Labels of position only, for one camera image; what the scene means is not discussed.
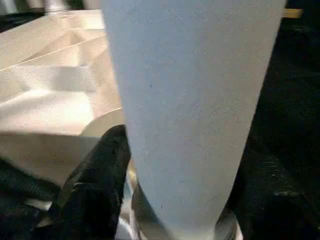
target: white cylindrical object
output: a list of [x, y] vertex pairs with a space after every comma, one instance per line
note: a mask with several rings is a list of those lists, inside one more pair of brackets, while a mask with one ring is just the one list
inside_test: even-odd
[[219, 239], [284, 5], [103, 1], [138, 180], [173, 240]]

